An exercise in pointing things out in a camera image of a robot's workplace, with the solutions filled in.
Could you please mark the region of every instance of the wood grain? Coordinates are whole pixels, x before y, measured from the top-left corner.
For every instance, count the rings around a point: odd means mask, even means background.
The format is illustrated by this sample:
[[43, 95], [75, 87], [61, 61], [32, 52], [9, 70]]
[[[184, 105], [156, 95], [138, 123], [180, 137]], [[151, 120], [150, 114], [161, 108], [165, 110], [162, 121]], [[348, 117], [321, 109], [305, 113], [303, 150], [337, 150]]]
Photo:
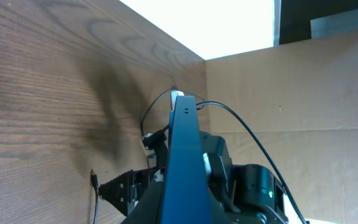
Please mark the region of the wood grain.
[[[103, 183], [145, 167], [139, 118], [171, 87], [206, 97], [205, 61], [121, 2], [1, 0], [0, 223], [89, 223], [90, 169]], [[123, 219], [99, 207], [98, 223]]]

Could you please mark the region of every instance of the black cable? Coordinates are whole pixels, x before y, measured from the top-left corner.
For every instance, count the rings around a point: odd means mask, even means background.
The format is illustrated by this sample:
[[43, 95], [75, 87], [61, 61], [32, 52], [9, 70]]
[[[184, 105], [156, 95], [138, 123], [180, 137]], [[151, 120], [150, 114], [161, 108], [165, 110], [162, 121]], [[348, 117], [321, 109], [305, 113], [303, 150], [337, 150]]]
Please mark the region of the black cable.
[[96, 201], [94, 204], [94, 217], [93, 217], [93, 224], [96, 224], [96, 222], [98, 221], [98, 207], [99, 207], [99, 190], [98, 190], [98, 176], [93, 172], [93, 170], [91, 171], [91, 183], [92, 183], [92, 187], [94, 189], [94, 194], [96, 197]]
[[298, 215], [299, 219], [301, 220], [301, 222], [303, 224], [307, 224], [305, 218], [303, 218], [303, 215], [301, 213], [301, 211], [299, 210], [298, 206], [296, 205], [295, 199], [292, 197], [292, 194], [290, 192], [290, 189], [288, 188], [287, 183], [284, 181], [283, 176], [281, 175], [280, 171], [278, 170], [277, 166], [274, 164], [273, 159], [269, 156], [269, 154], [267, 153], [266, 149], [263, 147], [262, 143], [260, 143], [260, 141], [258, 140], [258, 138], [255, 136], [255, 134], [252, 132], [252, 130], [250, 129], [250, 127], [248, 127], [248, 125], [232, 110], [230, 109], [228, 106], [219, 103], [219, 102], [215, 102], [215, 101], [205, 101], [205, 102], [201, 102], [201, 103], [197, 103], [196, 106], [201, 106], [201, 105], [218, 105], [223, 107], [224, 109], [226, 109], [228, 112], [230, 112], [233, 116], [235, 116], [240, 123], [246, 128], [246, 130], [249, 132], [249, 134], [252, 136], [252, 138], [255, 140], [256, 144], [258, 144], [258, 146], [260, 147], [260, 150], [262, 150], [262, 152], [265, 154], [267, 160], [269, 161], [269, 163], [272, 165], [274, 171], [276, 172], [278, 178], [280, 179], [281, 183], [283, 184], [283, 187], [287, 193], [288, 199], [290, 200], [293, 209], [295, 210], [296, 214]]
[[162, 92], [162, 93], [161, 93], [158, 97], [156, 97], [156, 99], [153, 101], [153, 103], [149, 106], [149, 108], [147, 108], [146, 112], [144, 113], [143, 118], [142, 118], [142, 121], [140, 122], [140, 131], [141, 131], [141, 133], [142, 133], [142, 136], [144, 136], [144, 131], [143, 131], [143, 123], [144, 123], [144, 120], [145, 120], [145, 118], [146, 118], [146, 115], [149, 113], [150, 109], [153, 107], [153, 105], [155, 104], [155, 102], [157, 102], [157, 100], [158, 100], [158, 99], [159, 99], [162, 95], [164, 95], [164, 93], [166, 93], [166, 92], [168, 92], [168, 91], [173, 91], [173, 90], [176, 90], [176, 91], [182, 91], [182, 92], [184, 92], [184, 93], [187, 93], [187, 94], [193, 95], [193, 96], [195, 96], [195, 97], [197, 97], [197, 98], [201, 99], [202, 101], [205, 101], [205, 99], [204, 99], [204, 98], [202, 98], [202, 97], [200, 97], [200, 96], [198, 96], [198, 95], [196, 95], [196, 94], [193, 94], [193, 93], [187, 92], [187, 91], [177, 90], [177, 89], [169, 89], [169, 90], [165, 90], [165, 91], [164, 91], [164, 92]]

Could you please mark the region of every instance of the blue object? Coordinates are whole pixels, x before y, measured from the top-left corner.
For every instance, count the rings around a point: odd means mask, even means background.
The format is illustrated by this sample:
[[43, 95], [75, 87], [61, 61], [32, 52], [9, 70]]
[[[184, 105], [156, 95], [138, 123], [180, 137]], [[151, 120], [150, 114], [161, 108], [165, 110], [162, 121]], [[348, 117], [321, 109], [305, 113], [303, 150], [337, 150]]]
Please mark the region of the blue object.
[[169, 132], [160, 223], [212, 223], [194, 96], [177, 97]]

